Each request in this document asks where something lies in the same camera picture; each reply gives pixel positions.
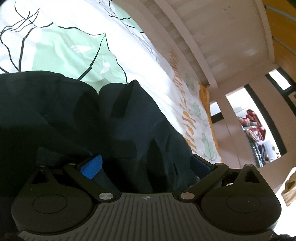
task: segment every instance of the white bedding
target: white bedding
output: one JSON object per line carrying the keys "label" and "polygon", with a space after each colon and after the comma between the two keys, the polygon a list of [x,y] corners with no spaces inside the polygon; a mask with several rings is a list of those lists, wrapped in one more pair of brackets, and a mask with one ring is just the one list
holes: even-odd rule
{"label": "white bedding", "polygon": [[108,83],[136,79],[193,153],[221,161],[199,85],[188,87],[175,53],[165,60],[112,0],[7,0],[0,7],[0,31],[0,73],[52,71],[98,92]]}

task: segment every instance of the gray ribbed plate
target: gray ribbed plate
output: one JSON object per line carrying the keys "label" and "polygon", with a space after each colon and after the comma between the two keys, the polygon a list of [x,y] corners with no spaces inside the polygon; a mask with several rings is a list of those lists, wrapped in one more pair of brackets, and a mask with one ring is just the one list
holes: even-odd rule
{"label": "gray ribbed plate", "polygon": [[100,204],[75,230],[53,236],[22,231],[19,236],[27,241],[267,241],[272,233],[226,233],[209,224],[194,204],[166,193],[122,194],[115,202]]}

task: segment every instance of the black fabric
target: black fabric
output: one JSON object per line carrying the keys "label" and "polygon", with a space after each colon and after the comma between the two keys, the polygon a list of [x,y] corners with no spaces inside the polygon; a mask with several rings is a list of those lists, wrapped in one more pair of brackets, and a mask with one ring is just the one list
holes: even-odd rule
{"label": "black fabric", "polygon": [[93,181],[114,192],[172,192],[197,182],[185,139],[137,81],[100,94],[61,74],[0,75],[0,196],[14,197],[37,164],[61,167],[93,154]]}

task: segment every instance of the round metal bolt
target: round metal bolt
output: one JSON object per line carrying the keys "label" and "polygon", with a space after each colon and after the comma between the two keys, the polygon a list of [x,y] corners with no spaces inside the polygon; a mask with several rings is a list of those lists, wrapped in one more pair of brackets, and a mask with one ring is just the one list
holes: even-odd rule
{"label": "round metal bolt", "polygon": [[112,199],[113,197],[114,197],[113,194],[109,192],[104,192],[99,195],[99,198],[102,200],[109,200],[109,199]]}
{"label": "round metal bolt", "polygon": [[191,199],[194,199],[195,197],[195,195],[191,192],[183,192],[180,196],[184,200],[191,200]]}

